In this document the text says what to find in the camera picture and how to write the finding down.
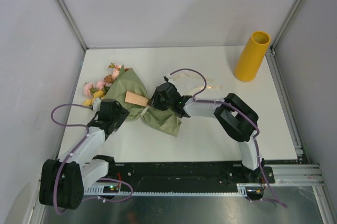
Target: white wall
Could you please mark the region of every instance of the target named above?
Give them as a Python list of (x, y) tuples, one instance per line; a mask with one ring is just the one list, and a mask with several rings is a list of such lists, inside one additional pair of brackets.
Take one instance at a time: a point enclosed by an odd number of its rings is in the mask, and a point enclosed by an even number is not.
[(70, 101), (83, 51), (54, 0), (0, 0), (0, 18), (0, 223), (18, 224), (62, 130), (49, 114)]
[(306, 0), (276, 49), (301, 135), (337, 207), (337, 0)]
[(89, 47), (244, 45), (294, 0), (65, 0)]

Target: yellow cylinder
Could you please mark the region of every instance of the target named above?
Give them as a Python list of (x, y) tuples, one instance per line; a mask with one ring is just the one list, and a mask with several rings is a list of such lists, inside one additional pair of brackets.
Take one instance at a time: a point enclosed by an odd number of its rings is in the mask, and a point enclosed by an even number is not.
[(248, 82), (256, 77), (269, 43), (268, 33), (257, 31), (251, 35), (234, 70), (237, 79)]

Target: green wrapping paper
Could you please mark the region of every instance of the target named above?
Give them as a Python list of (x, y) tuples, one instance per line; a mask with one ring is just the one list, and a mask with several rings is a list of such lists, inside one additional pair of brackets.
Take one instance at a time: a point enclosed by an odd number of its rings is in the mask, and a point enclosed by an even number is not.
[(148, 98), (144, 84), (133, 69), (129, 69), (118, 76), (105, 95), (105, 98), (115, 99), (120, 102), (122, 107), (128, 109), (130, 114), (127, 119), (136, 120), (141, 117), (141, 120), (152, 128), (175, 137), (178, 135), (181, 121), (171, 110), (160, 111), (153, 107), (145, 108), (140, 105), (126, 103), (126, 91), (131, 91)]

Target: pink flower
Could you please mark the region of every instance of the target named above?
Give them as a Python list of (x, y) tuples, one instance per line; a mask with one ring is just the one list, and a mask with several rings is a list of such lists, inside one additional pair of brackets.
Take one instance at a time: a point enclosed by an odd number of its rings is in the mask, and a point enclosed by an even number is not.
[(114, 72), (111, 74), (112, 79), (115, 81), (116, 78), (120, 75), (120, 71), (114, 69)]
[(96, 89), (98, 90), (102, 90), (104, 88), (104, 86), (106, 86), (106, 82), (104, 80), (99, 80), (97, 83), (96, 83)]
[(93, 83), (87, 83), (84, 85), (83, 87), (83, 94), (88, 96), (89, 98), (92, 98), (92, 95), (91, 95), (91, 92), (90, 92), (90, 89), (94, 87), (94, 84)]

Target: yellow flower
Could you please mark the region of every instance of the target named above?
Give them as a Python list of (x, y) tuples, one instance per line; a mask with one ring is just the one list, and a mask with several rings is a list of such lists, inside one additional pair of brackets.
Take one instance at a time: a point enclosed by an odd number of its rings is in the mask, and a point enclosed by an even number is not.
[(101, 98), (104, 96), (104, 94), (105, 94), (104, 91), (96, 91), (94, 93), (94, 98)]
[(93, 101), (91, 99), (87, 99), (83, 102), (84, 106), (92, 106), (92, 104), (93, 104)]

